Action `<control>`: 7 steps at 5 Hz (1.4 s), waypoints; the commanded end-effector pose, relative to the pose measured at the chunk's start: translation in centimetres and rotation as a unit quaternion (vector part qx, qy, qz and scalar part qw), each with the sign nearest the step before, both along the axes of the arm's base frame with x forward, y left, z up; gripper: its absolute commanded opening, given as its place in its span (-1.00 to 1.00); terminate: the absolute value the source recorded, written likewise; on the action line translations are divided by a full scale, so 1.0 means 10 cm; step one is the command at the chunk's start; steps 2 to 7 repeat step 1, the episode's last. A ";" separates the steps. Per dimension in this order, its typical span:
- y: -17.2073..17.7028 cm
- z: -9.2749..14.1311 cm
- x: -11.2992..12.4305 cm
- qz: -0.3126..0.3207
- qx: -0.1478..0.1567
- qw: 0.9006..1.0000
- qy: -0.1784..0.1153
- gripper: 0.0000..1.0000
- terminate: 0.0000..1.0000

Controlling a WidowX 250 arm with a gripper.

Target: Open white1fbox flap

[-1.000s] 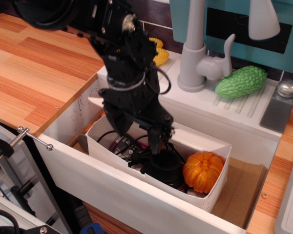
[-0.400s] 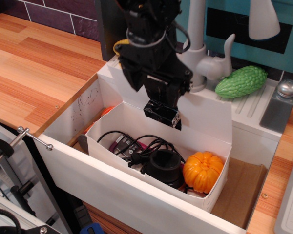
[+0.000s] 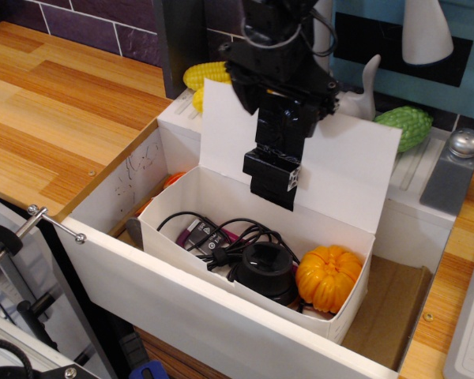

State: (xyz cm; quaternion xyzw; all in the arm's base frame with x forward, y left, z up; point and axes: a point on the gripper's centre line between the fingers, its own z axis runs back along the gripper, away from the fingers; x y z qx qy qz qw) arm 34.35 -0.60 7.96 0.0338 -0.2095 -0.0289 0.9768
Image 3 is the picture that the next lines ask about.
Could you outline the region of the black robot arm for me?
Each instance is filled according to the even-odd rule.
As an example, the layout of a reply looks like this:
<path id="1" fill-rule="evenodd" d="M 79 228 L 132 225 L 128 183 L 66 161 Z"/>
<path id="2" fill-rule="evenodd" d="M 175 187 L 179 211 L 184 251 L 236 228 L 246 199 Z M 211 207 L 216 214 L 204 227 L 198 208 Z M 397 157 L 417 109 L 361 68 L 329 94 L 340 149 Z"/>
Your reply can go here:
<path id="1" fill-rule="evenodd" d="M 243 108 L 258 116 L 243 172 L 250 191 L 292 210 L 305 140 L 337 108 L 339 84 L 315 61 L 313 1 L 244 1 L 242 39 L 220 47 Z"/>

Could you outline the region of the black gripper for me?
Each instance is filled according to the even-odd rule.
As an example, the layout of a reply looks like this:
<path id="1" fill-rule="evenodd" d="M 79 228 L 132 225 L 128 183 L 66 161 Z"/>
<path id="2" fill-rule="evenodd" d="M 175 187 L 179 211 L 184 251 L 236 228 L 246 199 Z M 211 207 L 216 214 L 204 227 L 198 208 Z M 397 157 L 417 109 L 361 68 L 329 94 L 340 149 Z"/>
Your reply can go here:
<path id="1" fill-rule="evenodd" d="M 314 60 L 302 37 L 281 47 L 246 40 L 224 43 L 220 54 L 243 108 L 257 113 L 256 147 L 243 172 L 251 193 L 291 211 L 305 139 L 335 113 L 339 84 Z"/>

